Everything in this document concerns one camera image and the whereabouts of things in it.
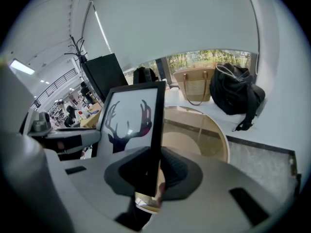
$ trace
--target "ceiling light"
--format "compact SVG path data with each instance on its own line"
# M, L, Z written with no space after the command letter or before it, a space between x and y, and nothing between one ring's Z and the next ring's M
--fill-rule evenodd
M22 72L25 72L27 74L32 75L35 71L30 69L29 67L25 66L24 64L22 64L21 62L19 62L18 60L14 60L10 67L15 68L17 70L20 70Z

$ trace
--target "wooden tabletop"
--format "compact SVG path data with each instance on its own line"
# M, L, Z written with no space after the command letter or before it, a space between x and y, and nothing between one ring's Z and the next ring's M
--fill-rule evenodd
M94 112L97 110L99 110L99 112L97 112L96 114L91 114L89 116L89 118L82 119L80 122L80 127L92 128L93 126L95 126L96 123L98 122L99 116L101 114L102 107L100 106L99 103L95 103L95 104L93 104L93 108L91 110L89 110L90 112Z

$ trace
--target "black picture frame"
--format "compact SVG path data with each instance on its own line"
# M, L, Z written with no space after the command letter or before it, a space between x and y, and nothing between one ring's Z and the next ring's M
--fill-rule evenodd
M103 110L100 114L98 124L96 129L102 131L104 126L104 119L108 111L110 101L114 93L124 92L124 91L136 91L143 89L157 88L156 102L155 102L155 116L153 121L153 131L151 137L150 155L148 162L148 179L144 182L143 188L137 188L137 192L143 193L145 195L154 197L157 190L157 176L159 160L161 156L161 143L162 143L162 132L163 132L163 119L164 119L164 101L165 101L165 82L148 82L133 84L128 86L120 86L112 88L104 103Z

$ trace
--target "gray floor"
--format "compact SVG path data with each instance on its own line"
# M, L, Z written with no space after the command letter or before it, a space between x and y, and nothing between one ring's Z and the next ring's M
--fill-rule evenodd
M197 142L198 132L165 123L163 133L180 132ZM197 142L201 154L223 160L224 150L220 139L202 134ZM291 176L289 155L229 142L230 164L237 167L284 203L293 197L295 178Z
M284 203L292 198L295 178L291 176L289 155L229 142L230 163L253 178Z

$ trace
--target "antler artwork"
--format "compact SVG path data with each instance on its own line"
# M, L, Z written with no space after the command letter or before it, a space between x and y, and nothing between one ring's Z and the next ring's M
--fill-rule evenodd
M142 104L140 104L141 107L141 125L140 125L140 131L139 132L133 132L130 130L130 124L127 121L127 135L123 138L118 137L117 135L117 129L118 124L116 125L116 129L114 130L110 124L111 119L116 115L115 109L120 101L113 104L107 114L107 119L105 122L105 126L112 132L113 136L108 134L109 141L113 144L113 153L124 151L126 144L129 142L130 139L135 137L142 137L145 136L149 130L152 127L151 122L151 108L147 105L145 100L142 100L144 103L144 107Z

